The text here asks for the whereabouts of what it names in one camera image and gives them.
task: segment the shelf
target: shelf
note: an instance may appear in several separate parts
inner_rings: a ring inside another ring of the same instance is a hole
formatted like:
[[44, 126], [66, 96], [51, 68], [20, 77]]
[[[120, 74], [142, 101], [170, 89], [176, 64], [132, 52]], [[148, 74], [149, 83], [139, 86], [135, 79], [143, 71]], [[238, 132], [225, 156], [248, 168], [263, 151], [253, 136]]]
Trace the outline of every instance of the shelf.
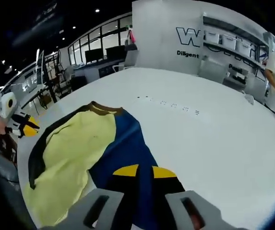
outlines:
[[248, 32], [247, 30], [243, 30], [242, 28], [232, 25], [228, 22], [222, 21], [221, 19], [212, 17], [212, 16], [206, 16], [203, 15], [203, 23], [206, 25], [212, 25], [218, 28], [221, 28], [223, 30], [227, 30], [229, 32], [235, 33], [239, 36], [241, 36], [242, 38], [245, 38], [253, 43], [255, 43], [256, 45], [259, 46], [265, 46], [266, 49], [268, 49], [268, 44], [261, 38], [258, 38], [256, 35], [251, 34], [250, 32]]
[[252, 63], [256, 67], [258, 67], [258, 68], [260, 68], [262, 70], [265, 70], [265, 66], [263, 66], [261, 63], [257, 62], [256, 60], [253, 60], [252, 58], [250, 58], [250, 57], [248, 57], [246, 55], [241, 54], [240, 52], [238, 52], [238, 51], [236, 51], [234, 49], [230, 49], [228, 47], [225, 47], [222, 44], [217, 44], [217, 43], [209, 42], [209, 41], [205, 41], [205, 40], [203, 41], [203, 44], [205, 46], [212, 46], [212, 47], [215, 47], [215, 48], [227, 51], [227, 52], [229, 52], [229, 53], [231, 53], [233, 55], [239, 56], [239, 57], [245, 59], [246, 61]]

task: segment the desk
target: desk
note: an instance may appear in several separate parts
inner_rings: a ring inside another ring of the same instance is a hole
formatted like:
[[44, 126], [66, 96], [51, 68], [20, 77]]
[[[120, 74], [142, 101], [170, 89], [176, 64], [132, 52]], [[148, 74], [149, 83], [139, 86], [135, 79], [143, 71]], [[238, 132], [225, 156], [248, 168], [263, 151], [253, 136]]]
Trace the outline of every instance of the desk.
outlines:
[[124, 62], [124, 59], [119, 60], [102, 60], [93, 64], [88, 64], [74, 69], [75, 77], [85, 76], [87, 83], [91, 83], [100, 78], [99, 69], [104, 67], [117, 65], [120, 62]]
[[37, 85], [34, 90], [32, 90], [27, 96], [25, 96], [21, 101], [20, 101], [20, 106], [21, 109], [26, 107], [26, 105], [33, 101], [39, 94], [41, 94], [43, 91], [47, 90], [48, 87], [44, 84]]
[[[22, 190], [28, 157], [45, 128], [91, 101], [122, 106], [133, 115], [157, 164], [217, 206], [224, 221], [256, 229], [273, 214], [275, 115], [224, 85], [159, 69], [123, 70], [53, 104], [39, 118], [39, 134], [18, 141]], [[94, 187], [90, 180], [85, 192]]]

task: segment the gray gripper finger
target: gray gripper finger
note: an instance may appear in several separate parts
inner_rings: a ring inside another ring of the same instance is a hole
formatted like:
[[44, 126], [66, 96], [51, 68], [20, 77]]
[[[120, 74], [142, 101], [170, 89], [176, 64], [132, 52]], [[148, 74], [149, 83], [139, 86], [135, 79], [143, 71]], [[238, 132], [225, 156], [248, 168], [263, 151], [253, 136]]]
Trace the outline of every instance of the gray gripper finger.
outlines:
[[177, 230], [194, 230], [190, 215], [187, 211], [188, 203], [192, 203], [204, 222], [202, 230], [245, 230], [235, 228], [223, 221], [220, 210], [202, 198], [194, 191], [165, 195], [174, 216]]
[[66, 219], [41, 230], [110, 230], [122, 198], [123, 193], [96, 188], [69, 209]]

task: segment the white storage bin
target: white storage bin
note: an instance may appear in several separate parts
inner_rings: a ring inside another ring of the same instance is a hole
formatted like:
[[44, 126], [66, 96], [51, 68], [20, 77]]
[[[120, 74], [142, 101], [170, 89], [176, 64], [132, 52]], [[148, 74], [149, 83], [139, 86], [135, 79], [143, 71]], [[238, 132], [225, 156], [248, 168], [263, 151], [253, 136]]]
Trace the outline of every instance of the white storage bin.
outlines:
[[222, 34], [222, 45], [230, 49], [235, 49], [237, 40], [234, 37]]
[[212, 31], [205, 31], [205, 40], [208, 42], [219, 43], [219, 33]]
[[250, 45], [238, 40], [236, 45], [236, 50], [239, 51], [241, 54], [250, 56], [251, 54], [251, 47]]

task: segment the black ceiling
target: black ceiling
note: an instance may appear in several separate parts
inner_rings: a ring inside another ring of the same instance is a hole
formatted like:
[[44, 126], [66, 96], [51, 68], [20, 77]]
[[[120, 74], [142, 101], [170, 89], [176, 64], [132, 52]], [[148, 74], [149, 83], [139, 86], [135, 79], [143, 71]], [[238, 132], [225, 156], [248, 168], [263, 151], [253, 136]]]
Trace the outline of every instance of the black ceiling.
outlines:
[[[11, 65], [22, 69], [33, 62], [38, 48], [46, 53], [68, 46], [96, 25], [132, 10], [133, 0], [35, 0], [0, 3], [0, 85]], [[265, 1], [209, 0], [256, 21], [275, 34], [275, 5]]]

